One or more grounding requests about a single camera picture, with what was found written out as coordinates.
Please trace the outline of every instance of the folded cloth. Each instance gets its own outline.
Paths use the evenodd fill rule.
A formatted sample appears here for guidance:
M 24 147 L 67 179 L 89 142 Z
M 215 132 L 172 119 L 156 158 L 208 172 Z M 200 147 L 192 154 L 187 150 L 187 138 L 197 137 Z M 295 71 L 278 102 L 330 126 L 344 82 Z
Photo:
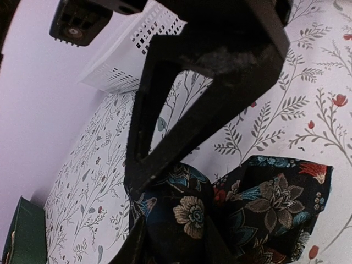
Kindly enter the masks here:
M 294 262 L 325 209 L 332 169 L 252 156 L 211 184 L 179 163 L 130 197 L 130 234 L 111 264 Z

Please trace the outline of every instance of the white wall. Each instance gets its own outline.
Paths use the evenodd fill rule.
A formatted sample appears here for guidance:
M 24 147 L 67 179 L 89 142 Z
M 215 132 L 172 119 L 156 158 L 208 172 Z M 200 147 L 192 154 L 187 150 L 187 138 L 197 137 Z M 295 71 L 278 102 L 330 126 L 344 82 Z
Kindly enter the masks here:
M 22 0 L 0 71 L 0 252 L 21 195 L 42 204 L 80 129 L 104 97 L 75 84 L 89 58 L 123 20 L 112 21 L 89 47 L 49 35 L 58 0 Z

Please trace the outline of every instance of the white floral tablecloth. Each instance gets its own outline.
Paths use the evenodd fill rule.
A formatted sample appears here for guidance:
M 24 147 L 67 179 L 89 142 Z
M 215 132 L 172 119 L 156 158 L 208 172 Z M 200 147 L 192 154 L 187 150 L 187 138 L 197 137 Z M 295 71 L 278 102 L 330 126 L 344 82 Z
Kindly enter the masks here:
M 333 165 L 327 208 L 299 263 L 350 264 L 352 1 L 296 0 L 287 32 L 291 49 L 275 87 L 185 162 L 211 180 L 258 154 Z M 154 146 L 210 81 L 192 72 L 178 76 Z M 106 264 L 126 238 L 122 182 L 133 99 L 108 95 L 63 165 L 45 205 L 48 263 Z

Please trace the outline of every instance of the dark green container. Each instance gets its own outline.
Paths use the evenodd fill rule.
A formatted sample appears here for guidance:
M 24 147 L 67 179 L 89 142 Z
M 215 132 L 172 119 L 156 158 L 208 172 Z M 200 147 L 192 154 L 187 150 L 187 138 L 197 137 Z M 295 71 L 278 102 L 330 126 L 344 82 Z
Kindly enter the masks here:
M 12 249 L 12 232 L 14 245 Z M 45 264 L 47 258 L 45 212 L 24 198 L 20 198 L 12 219 L 2 255 L 2 263 L 10 252 L 8 264 Z

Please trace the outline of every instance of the white plastic basket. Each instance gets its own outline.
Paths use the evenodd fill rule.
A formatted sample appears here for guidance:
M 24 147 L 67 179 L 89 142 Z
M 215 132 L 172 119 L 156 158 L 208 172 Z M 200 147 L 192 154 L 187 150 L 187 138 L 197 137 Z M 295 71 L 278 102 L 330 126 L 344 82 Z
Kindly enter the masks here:
M 177 35 L 184 22 L 157 2 L 128 17 L 79 77 L 79 81 L 111 93 L 138 89 L 150 39 Z

